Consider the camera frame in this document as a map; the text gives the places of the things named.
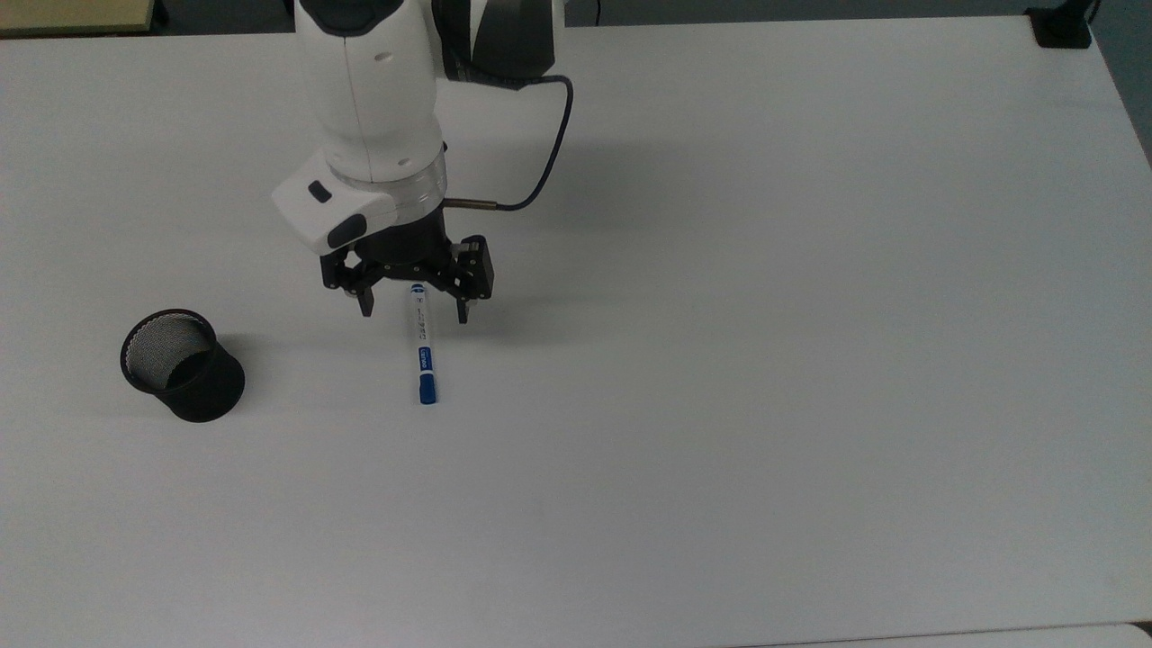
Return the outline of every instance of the whiteboard marker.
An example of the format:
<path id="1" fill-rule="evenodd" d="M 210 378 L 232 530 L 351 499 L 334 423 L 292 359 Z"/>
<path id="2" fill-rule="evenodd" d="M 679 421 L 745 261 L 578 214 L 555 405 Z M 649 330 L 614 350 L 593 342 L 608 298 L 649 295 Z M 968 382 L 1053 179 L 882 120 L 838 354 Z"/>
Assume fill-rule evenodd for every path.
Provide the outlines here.
<path id="1" fill-rule="evenodd" d="M 420 402 L 435 402 L 435 374 L 432 372 L 432 334 L 429 325 L 427 293 L 424 284 L 412 284 L 412 307 L 416 310 L 416 356 L 420 367 Z"/>

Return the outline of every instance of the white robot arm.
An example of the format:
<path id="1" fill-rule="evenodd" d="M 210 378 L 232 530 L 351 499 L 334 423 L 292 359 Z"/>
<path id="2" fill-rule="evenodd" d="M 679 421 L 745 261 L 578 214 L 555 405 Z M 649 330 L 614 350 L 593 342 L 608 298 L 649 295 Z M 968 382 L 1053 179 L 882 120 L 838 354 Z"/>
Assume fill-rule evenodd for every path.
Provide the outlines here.
<path id="1" fill-rule="evenodd" d="M 492 295 L 483 236 L 452 243 L 445 206 L 510 209 L 486 201 L 446 203 L 445 143 L 433 113 L 435 78 L 518 90 L 568 86 L 551 171 L 571 107 L 571 84 L 545 77 L 562 24 L 559 0 L 297 0 L 296 33 L 320 149 L 272 198 L 320 257 L 324 282 L 372 311 L 382 278 L 427 281 L 468 304 Z M 511 208 L 518 209 L 529 201 Z M 344 261 L 355 251 L 354 268 Z"/>

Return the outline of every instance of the black mesh pen holder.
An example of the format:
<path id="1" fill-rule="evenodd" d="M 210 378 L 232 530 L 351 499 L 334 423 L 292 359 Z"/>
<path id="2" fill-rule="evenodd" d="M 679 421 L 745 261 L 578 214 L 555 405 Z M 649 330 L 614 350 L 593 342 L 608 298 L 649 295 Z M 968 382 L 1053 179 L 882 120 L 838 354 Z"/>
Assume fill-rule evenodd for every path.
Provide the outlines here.
<path id="1" fill-rule="evenodd" d="M 134 387 L 192 423 L 223 416 L 244 393 L 244 369 L 191 310 L 161 310 L 134 326 L 120 349 L 120 369 Z"/>

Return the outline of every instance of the white plastic casing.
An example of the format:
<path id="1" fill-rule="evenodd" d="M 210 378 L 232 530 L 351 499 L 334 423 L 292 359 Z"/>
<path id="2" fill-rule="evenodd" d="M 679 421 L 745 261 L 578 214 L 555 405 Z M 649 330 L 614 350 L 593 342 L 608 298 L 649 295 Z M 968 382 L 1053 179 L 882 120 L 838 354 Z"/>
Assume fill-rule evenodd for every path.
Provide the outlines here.
<path id="1" fill-rule="evenodd" d="M 440 153 L 435 69 L 423 2 L 404 0 L 364 36 L 325 33 L 296 3 L 306 92 L 332 168 L 363 182 L 388 182 Z"/>

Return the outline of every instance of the black cable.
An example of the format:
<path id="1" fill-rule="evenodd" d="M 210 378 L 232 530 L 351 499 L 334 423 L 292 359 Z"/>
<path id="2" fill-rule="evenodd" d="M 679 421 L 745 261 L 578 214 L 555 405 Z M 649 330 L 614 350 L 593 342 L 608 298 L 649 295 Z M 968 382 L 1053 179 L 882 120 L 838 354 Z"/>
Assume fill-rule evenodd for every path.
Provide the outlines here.
<path id="1" fill-rule="evenodd" d="M 564 103 L 564 116 L 560 120 L 560 129 L 556 130 L 556 141 L 552 144 L 552 153 L 548 156 L 548 164 L 544 165 L 544 173 L 540 174 L 540 180 L 537 181 L 536 188 L 529 194 L 523 201 L 506 205 L 494 201 L 473 201 L 470 198 L 445 198 L 444 206 L 446 208 L 463 208 L 463 209 L 479 209 L 479 210 L 494 210 L 494 211 L 517 211 L 526 208 L 540 195 L 540 190 L 544 189 L 544 183 L 548 181 L 548 175 L 552 173 L 552 165 L 556 163 L 556 156 L 560 153 L 560 144 L 564 141 L 564 131 L 568 130 L 568 118 L 573 113 L 573 97 L 576 91 L 573 89 L 573 82 L 570 78 L 563 75 L 551 75 L 541 76 L 539 78 L 532 78 L 524 81 L 524 86 L 538 85 L 541 83 L 563 83 L 564 88 L 568 90 L 568 100 Z"/>

